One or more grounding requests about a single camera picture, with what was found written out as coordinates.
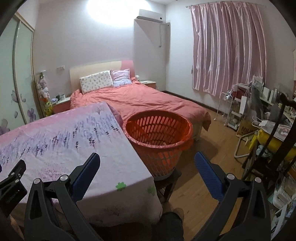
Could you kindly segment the pink floral tablecloth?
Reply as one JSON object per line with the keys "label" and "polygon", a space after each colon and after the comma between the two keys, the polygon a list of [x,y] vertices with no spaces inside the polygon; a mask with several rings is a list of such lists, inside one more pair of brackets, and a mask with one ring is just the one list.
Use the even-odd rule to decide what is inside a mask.
{"label": "pink floral tablecloth", "polygon": [[24,160],[21,182],[29,190],[34,179],[55,181],[93,153],[100,157],[100,168],[77,202],[84,217],[101,226],[157,222],[163,209],[154,179],[104,102],[55,114],[2,135],[1,178]]}

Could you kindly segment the yellow bag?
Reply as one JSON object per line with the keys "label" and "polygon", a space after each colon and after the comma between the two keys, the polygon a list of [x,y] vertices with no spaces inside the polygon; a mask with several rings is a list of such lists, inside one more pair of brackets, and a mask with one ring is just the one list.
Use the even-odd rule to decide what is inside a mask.
{"label": "yellow bag", "polygon": [[[261,145],[265,145],[267,140],[269,138],[269,134],[264,132],[263,130],[259,130],[258,134],[257,134],[257,140]],[[277,150],[279,149],[279,147],[281,146],[282,141],[280,141],[277,138],[272,138],[270,143],[267,146],[267,149],[272,152],[273,154],[275,154],[277,152]],[[286,155],[285,157],[285,161],[291,161],[294,157],[296,156],[296,148],[293,147],[289,153]]]}

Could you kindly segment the black stool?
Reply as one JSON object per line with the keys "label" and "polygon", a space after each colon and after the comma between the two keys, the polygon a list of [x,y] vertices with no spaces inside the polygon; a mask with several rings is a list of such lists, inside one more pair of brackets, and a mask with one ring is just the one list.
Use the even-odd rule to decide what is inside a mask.
{"label": "black stool", "polygon": [[154,181],[157,196],[161,202],[161,204],[167,203],[171,197],[171,194],[177,184],[178,178],[180,178],[182,173],[175,169],[170,176],[163,180]]}

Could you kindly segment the glass sliding wardrobe door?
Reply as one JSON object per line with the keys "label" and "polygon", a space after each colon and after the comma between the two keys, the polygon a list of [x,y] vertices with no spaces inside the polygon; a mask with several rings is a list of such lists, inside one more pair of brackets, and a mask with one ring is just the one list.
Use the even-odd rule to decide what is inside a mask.
{"label": "glass sliding wardrobe door", "polygon": [[34,30],[13,16],[1,34],[1,135],[43,117],[33,68]]}

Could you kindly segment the brown paper bag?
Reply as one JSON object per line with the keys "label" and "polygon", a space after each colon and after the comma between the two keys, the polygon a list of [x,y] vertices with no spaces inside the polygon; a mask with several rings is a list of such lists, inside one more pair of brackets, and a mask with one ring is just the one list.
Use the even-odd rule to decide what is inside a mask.
{"label": "brown paper bag", "polygon": [[252,122],[249,120],[242,120],[239,124],[239,128],[236,132],[236,137],[241,137],[248,133],[256,131],[258,128],[252,125]]}

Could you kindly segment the pink bedside table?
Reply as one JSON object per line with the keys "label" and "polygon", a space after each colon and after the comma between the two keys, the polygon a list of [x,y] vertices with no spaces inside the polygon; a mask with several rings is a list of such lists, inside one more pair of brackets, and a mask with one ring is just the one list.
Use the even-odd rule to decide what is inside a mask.
{"label": "pink bedside table", "polygon": [[66,97],[64,100],[58,101],[53,104],[53,113],[62,113],[70,109],[70,97]]}

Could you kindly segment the hanging plush toys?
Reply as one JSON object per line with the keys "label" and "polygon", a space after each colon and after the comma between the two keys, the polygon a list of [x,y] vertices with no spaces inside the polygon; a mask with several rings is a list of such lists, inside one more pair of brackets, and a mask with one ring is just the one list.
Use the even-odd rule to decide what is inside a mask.
{"label": "hanging plush toys", "polygon": [[45,70],[41,71],[39,74],[39,79],[37,80],[37,92],[44,116],[51,116],[53,114],[53,107],[45,77]]}

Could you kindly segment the orange plastic laundry basket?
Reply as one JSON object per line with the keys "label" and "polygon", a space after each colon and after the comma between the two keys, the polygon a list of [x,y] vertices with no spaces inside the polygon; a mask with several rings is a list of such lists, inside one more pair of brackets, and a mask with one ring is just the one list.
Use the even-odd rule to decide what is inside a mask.
{"label": "orange plastic laundry basket", "polygon": [[156,181],[168,178],[182,152],[193,144],[191,122],[169,111],[136,113],[125,120],[123,130]]}

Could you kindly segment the white rolling shelf cart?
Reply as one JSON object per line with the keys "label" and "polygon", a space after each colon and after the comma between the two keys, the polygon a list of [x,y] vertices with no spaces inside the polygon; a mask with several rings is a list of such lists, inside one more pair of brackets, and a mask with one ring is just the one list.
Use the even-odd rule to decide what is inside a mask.
{"label": "white rolling shelf cart", "polygon": [[229,116],[227,119],[227,127],[237,131],[240,122],[245,118],[247,112],[247,102],[250,98],[251,86],[239,83],[233,86],[231,90],[231,103]]}

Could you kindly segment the beige pink headboard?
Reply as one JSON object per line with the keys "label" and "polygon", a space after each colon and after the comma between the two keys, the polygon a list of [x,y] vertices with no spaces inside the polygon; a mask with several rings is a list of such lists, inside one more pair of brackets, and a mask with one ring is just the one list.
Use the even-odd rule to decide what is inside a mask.
{"label": "beige pink headboard", "polygon": [[121,61],[111,61],[104,63],[95,63],[79,67],[73,67],[70,69],[70,83],[71,90],[74,92],[81,88],[80,78],[95,73],[99,73],[107,70],[130,70],[130,77],[135,77],[134,64],[132,60],[121,60]]}

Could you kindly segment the salmon pink duvet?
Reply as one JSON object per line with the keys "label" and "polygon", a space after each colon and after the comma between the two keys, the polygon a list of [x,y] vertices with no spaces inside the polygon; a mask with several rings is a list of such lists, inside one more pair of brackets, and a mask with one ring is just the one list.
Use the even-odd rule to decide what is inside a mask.
{"label": "salmon pink duvet", "polygon": [[132,83],[120,87],[106,87],[86,94],[78,89],[70,96],[70,108],[80,108],[93,103],[106,102],[126,120],[131,115],[147,110],[164,110],[177,113],[193,125],[201,124],[209,129],[211,117],[200,105],[174,95],[148,87],[135,78]]}

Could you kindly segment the pink striped pillow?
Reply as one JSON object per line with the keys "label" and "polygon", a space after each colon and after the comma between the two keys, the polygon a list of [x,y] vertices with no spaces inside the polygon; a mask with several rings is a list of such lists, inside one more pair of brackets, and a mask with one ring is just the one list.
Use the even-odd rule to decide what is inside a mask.
{"label": "pink striped pillow", "polygon": [[130,69],[125,70],[111,70],[111,76],[114,87],[129,85],[132,83],[130,80]]}

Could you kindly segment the far bedside table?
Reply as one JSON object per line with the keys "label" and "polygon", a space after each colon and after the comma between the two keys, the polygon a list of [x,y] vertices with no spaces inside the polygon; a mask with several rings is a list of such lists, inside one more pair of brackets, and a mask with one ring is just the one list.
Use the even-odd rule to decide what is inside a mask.
{"label": "far bedside table", "polygon": [[141,80],[140,83],[153,89],[157,89],[157,83],[155,81]]}

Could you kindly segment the pink striped curtain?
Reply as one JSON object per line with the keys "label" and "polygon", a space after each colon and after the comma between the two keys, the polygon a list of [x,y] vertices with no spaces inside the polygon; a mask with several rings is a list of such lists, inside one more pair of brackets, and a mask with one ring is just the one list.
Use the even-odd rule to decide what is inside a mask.
{"label": "pink striped curtain", "polygon": [[191,5],[190,12],[194,90],[219,96],[254,77],[266,80],[266,41],[258,5],[219,1]]}

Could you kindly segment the white air conditioner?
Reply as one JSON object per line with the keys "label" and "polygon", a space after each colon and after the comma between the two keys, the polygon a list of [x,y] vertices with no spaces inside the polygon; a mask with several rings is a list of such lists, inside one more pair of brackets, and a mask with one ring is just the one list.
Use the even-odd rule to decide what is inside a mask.
{"label": "white air conditioner", "polygon": [[147,11],[144,9],[139,10],[137,19],[151,21],[155,23],[163,23],[163,15],[154,11]]}

